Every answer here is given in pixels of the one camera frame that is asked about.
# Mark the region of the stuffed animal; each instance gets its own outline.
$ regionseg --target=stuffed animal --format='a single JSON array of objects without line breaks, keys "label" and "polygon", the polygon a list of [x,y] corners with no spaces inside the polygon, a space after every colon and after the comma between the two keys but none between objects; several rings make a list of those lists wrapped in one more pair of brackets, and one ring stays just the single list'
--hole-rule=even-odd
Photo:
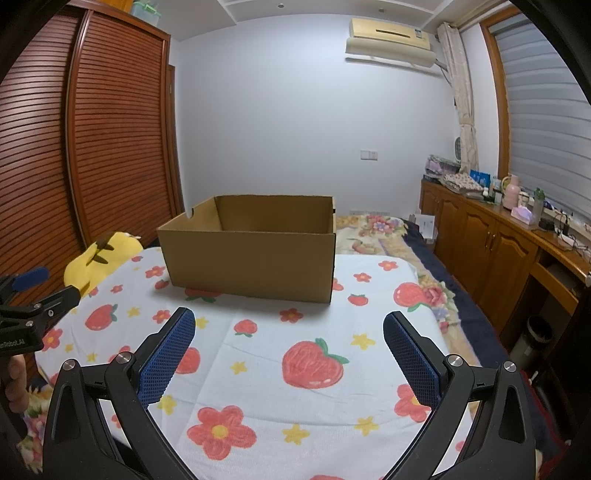
[{"label": "stuffed animal", "polygon": [[80,290],[80,297],[84,297],[143,249],[136,237],[128,233],[106,233],[68,263],[64,271],[64,285],[75,286]]}]

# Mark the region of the window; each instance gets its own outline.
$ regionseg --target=window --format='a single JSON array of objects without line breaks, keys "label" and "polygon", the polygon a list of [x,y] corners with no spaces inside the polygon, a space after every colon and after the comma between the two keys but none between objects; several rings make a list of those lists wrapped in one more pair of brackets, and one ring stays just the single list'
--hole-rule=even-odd
[{"label": "window", "polygon": [[508,171],[523,188],[539,187],[558,206],[591,218],[591,105],[525,15],[487,28],[504,71]]}]

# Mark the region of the curtain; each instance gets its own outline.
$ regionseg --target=curtain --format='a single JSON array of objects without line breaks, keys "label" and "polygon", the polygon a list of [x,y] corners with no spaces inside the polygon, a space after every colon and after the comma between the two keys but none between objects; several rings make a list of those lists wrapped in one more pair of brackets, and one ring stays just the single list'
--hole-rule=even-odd
[{"label": "curtain", "polygon": [[478,170],[478,150],[476,148],[476,129],[474,128],[474,102],[472,82],[466,60],[464,44],[457,28],[442,23],[437,29],[439,42],[443,47],[447,71],[452,78],[453,96],[456,100],[457,115],[460,121],[460,152],[462,167],[460,171],[469,173]]}]

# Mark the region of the open cardboard box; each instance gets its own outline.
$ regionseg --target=open cardboard box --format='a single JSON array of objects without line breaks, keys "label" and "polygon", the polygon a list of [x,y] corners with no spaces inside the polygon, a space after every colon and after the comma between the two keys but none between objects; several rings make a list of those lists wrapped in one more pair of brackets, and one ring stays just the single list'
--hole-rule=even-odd
[{"label": "open cardboard box", "polygon": [[332,197],[213,197],[158,228],[177,287],[330,303],[336,222]]}]

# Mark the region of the finger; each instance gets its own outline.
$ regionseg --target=finger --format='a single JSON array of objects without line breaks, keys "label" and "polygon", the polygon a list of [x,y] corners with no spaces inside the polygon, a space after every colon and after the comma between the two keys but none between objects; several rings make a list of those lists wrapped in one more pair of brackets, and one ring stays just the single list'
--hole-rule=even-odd
[{"label": "finger", "polygon": [[23,413],[29,406],[29,394],[25,392],[20,398],[10,402],[8,406],[14,413]]},{"label": "finger", "polygon": [[8,374],[13,380],[16,380],[21,375],[26,374],[27,367],[25,365],[25,358],[22,355],[11,357],[8,362]]},{"label": "finger", "polygon": [[5,393],[8,401],[19,399],[27,391],[27,376],[21,375],[16,380],[12,380],[6,387]]}]

